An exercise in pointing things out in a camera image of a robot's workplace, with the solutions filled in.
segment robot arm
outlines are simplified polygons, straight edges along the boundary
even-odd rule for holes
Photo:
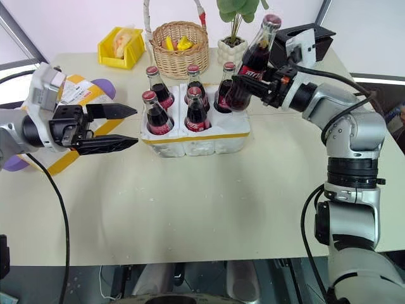
[[[137,111],[123,104],[59,105],[66,76],[46,63],[32,76],[26,110],[0,110],[0,170],[15,154],[73,149],[80,155],[121,151],[137,143],[121,135],[93,136],[94,119],[122,119]]]
[[[315,237],[328,246],[331,286],[328,303],[405,303],[405,289],[395,267],[376,253],[380,239],[378,157],[387,132],[384,119],[360,106],[333,122],[358,98],[329,84],[304,84],[294,66],[270,68],[259,82],[246,75],[234,82],[264,105],[292,108],[324,130],[328,178],[317,203]]]

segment coca-cola bottle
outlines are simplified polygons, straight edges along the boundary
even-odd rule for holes
[[[261,28],[249,48],[243,55],[239,75],[248,75],[261,80],[270,57],[271,46],[277,30],[281,26],[281,19],[276,15],[266,15]],[[243,85],[238,82],[232,84],[225,101],[232,111],[243,111],[249,106],[251,96]]]
[[[205,94],[204,86],[200,81],[200,68],[198,67],[198,65],[189,65],[187,67],[187,74],[189,75],[189,84],[187,85],[187,92],[191,87],[200,88],[204,109],[208,112],[209,111],[208,97]],[[185,103],[189,104],[187,94],[186,96],[184,96],[184,101]]]
[[[174,103],[175,97],[160,78],[158,68],[149,66],[146,68],[146,75],[149,78],[150,89],[158,96],[160,105],[167,110]]]
[[[232,86],[232,75],[235,72],[235,65],[233,62],[226,62],[223,65],[223,76],[218,90],[215,92],[214,108],[221,113],[232,112],[225,102],[225,96]]]
[[[147,129],[154,135],[163,135],[172,130],[174,121],[160,105],[154,91],[142,94],[147,114]]]
[[[208,129],[211,124],[204,109],[202,92],[199,87],[191,87],[187,90],[189,108],[184,120],[185,126],[193,132],[201,132]]]

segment table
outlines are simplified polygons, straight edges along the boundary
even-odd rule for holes
[[[107,78],[116,101],[142,110],[148,88],[145,53],[133,70],[100,66],[97,54],[60,54],[67,74]],[[349,77],[333,50],[317,68]],[[219,83],[222,67],[210,49],[202,81]],[[168,86],[179,80],[164,78]],[[346,87],[334,80],[313,77]],[[140,142],[119,153],[82,156],[55,181],[70,222],[71,265],[188,262],[306,256],[299,229],[308,194],[324,183],[327,155],[320,130],[293,111],[248,109],[251,135],[231,155],[159,158]],[[139,136],[140,115],[114,133]],[[382,237],[378,250],[403,250],[405,158],[388,135],[380,158]],[[44,174],[0,173],[0,231],[8,236],[12,265],[64,265],[65,232],[58,199]],[[306,228],[313,255],[327,247],[313,237],[314,208]]]

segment styrofoam bottle holder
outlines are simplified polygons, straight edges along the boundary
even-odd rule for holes
[[[147,129],[147,114],[142,114],[141,139],[152,148],[160,157],[181,157],[211,155],[213,153],[234,153],[243,148],[251,128],[246,111],[220,113],[214,108],[215,92],[217,85],[204,86],[210,109],[208,119],[211,127],[202,132],[193,132],[184,124],[187,116],[187,104],[184,96],[187,84],[180,87],[169,88],[175,96],[175,102],[168,109],[168,114],[173,118],[175,125],[165,135],[154,135]]]

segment green leaf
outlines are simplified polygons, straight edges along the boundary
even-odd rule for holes
[[[243,15],[248,15],[251,13],[255,13],[259,5],[259,0],[247,0],[245,5],[238,10],[238,13]]]
[[[263,8],[265,10],[268,10],[268,4],[267,4],[266,0],[261,0],[261,5],[263,5]]]
[[[239,10],[246,1],[250,0],[216,0],[216,5],[220,12],[227,14]]]
[[[251,23],[254,19],[254,13],[243,15],[242,18],[246,23]]]
[[[221,19],[224,22],[231,22],[235,18],[235,15],[236,15],[236,11],[231,11],[230,13],[226,13],[226,14],[222,13],[220,11]]]

